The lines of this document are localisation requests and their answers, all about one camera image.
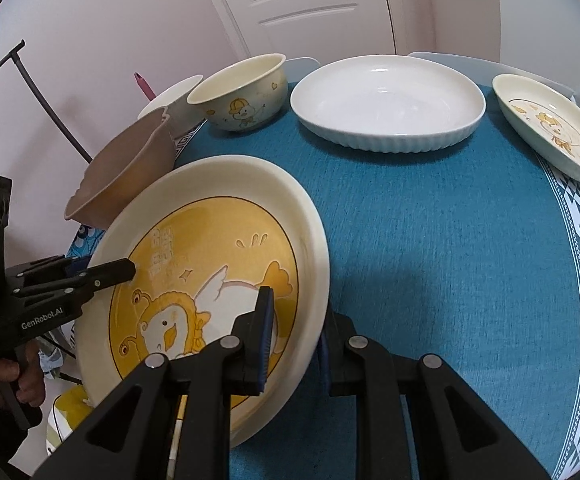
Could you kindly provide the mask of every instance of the plate rim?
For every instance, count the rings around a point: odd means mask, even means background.
[[[252,397],[253,403],[251,406],[243,407],[243,414],[236,420],[233,420],[231,427],[231,446],[236,446],[247,440],[249,437],[254,435],[257,431],[261,430],[272,418],[282,409],[285,403],[288,401],[290,396],[294,393],[297,388],[301,378],[305,374],[305,371],[310,364],[312,355],[317,346],[321,328],[323,326],[323,320],[325,318],[327,302],[329,298],[329,283],[330,283],[330,267],[329,267],[329,252],[327,249],[327,240],[325,235],[325,230],[323,228],[323,222],[321,217],[314,205],[311,197],[305,191],[303,186],[287,171],[283,168],[271,163],[270,161],[248,156],[248,155],[217,155],[207,158],[202,158],[176,168],[174,171],[161,177],[158,181],[151,184],[143,193],[141,193],[137,198],[135,198],[132,203],[114,220],[106,234],[103,236],[101,242],[99,243],[96,251],[92,255],[90,261],[90,266],[95,266],[108,261],[110,256],[106,256],[107,243],[105,241],[108,234],[114,234],[117,229],[120,229],[125,222],[125,218],[132,214],[132,210],[140,207],[142,202],[141,195],[146,194],[148,190],[155,192],[155,189],[163,185],[163,181],[172,180],[180,178],[181,173],[188,173],[190,170],[194,170],[199,166],[205,166],[208,164],[220,164],[225,162],[236,162],[243,163],[249,166],[256,167],[257,171],[262,173],[271,174],[276,177],[279,183],[286,188],[286,190],[291,193],[301,205],[301,215],[305,218],[305,223],[308,233],[307,238],[311,245],[311,249],[307,254],[311,254],[311,259],[315,265],[315,279],[313,280],[313,294],[311,295],[314,299],[310,302],[313,308],[306,311],[305,322],[303,324],[304,329],[301,333],[300,339],[297,340],[294,351],[292,353],[292,358],[288,354],[284,353],[279,361],[286,369],[283,370],[283,380],[279,379],[275,381],[274,388],[269,391],[268,396],[262,397]],[[148,231],[152,229],[153,223],[150,224]],[[126,254],[115,254],[112,257],[123,257],[129,255],[134,248],[124,248]],[[88,319],[88,309],[96,307],[97,304],[105,304],[105,308],[109,311],[109,301],[111,300],[113,288],[99,291],[95,294],[94,298],[90,300],[86,305],[84,305],[84,315],[76,321],[75,324],[75,337],[76,337],[76,355],[80,364],[83,362],[91,362],[92,357],[87,357],[87,351],[84,349],[86,345],[83,343],[78,344],[79,339],[83,339],[79,336],[79,326],[83,326],[83,323],[87,322]],[[92,383],[91,374],[88,371],[82,369],[81,374],[83,377],[84,387],[88,395],[90,396],[90,391],[88,391],[87,383]],[[92,401],[98,404],[103,400],[104,397],[99,398],[100,395],[93,395]]]

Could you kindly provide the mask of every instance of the black metal stand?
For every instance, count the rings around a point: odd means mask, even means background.
[[[41,91],[39,90],[38,86],[36,86],[34,84],[34,81],[32,81],[32,78],[30,77],[28,71],[23,66],[23,62],[21,61],[21,58],[19,57],[18,52],[24,46],[25,46],[25,41],[21,40],[21,43],[19,43],[16,47],[14,47],[12,50],[10,50],[7,53],[7,55],[0,61],[0,68],[9,59],[11,59],[14,62],[18,71],[21,73],[21,76],[23,76],[25,83],[29,86],[30,90],[34,94],[34,97],[36,97],[37,101],[41,104],[43,110],[45,110],[45,112],[50,116],[50,118],[52,119],[54,124],[56,124],[56,126],[60,130],[60,132],[65,136],[66,139],[68,139],[70,141],[70,144],[72,146],[74,146],[74,148],[80,153],[80,155],[89,164],[90,162],[92,162],[92,157],[89,155],[89,153],[86,152],[86,150],[83,148],[83,146],[81,146],[78,143],[78,141],[74,138],[74,136],[68,130],[67,126],[65,124],[63,124],[63,122],[58,118],[58,115],[56,114],[56,112],[54,112],[54,110],[52,109],[50,104],[45,100],[45,97],[43,97],[43,95],[41,94]]]

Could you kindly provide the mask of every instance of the plate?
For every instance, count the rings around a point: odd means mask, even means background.
[[[503,115],[539,155],[580,181],[580,108],[530,78],[502,74],[492,82]]]
[[[296,86],[291,105],[308,130],[371,152],[428,152],[464,140],[486,109],[481,90],[439,63],[361,56],[323,66]]]
[[[149,114],[152,110],[167,107],[170,116],[170,127],[173,137],[178,139],[203,120],[203,114],[187,103],[188,94],[203,80],[202,75],[194,75],[183,79],[161,92],[150,101],[138,114],[138,119]]]
[[[130,258],[129,283],[97,292],[75,325],[84,386],[98,404],[150,352],[200,351],[275,290],[265,392],[233,397],[230,442],[263,428],[308,367],[329,293],[329,256],[310,197],[274,164],[241,155],[167,174],[113,222],[90,262]]]

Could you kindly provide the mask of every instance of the door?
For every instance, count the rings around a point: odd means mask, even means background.
[[[387,0],[224,1],[233,17],[226,25],[235,26],[250,56],[281,52],[288,58],[306,56],[329,63],[395,54]]]

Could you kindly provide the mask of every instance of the dining table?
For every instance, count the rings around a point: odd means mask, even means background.
[[[324,225],[333,309],[393,354],[441,356],[566,478],[580,468],[580,183],[480,88],[480,126],[443,150],[346,148],[302,126],[288,101],[255,131],[205,124],[176,167],[241,154],[288,171]],[[102,236],[81,226],[68,255]],[[355,401],[328,397],[322,375],[313,358],[278,415],[231,450],[232,479],[355,477]]]

